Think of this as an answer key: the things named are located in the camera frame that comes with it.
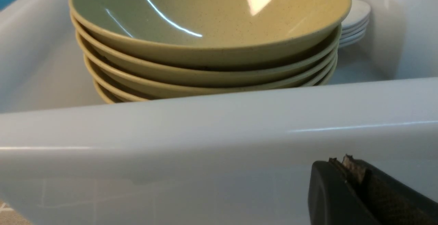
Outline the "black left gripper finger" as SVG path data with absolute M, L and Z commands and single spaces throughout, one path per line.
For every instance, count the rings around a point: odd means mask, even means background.
M 372 164 L 345 155 L 311 166 L 312 225 L 436 225 L 437 202 Z

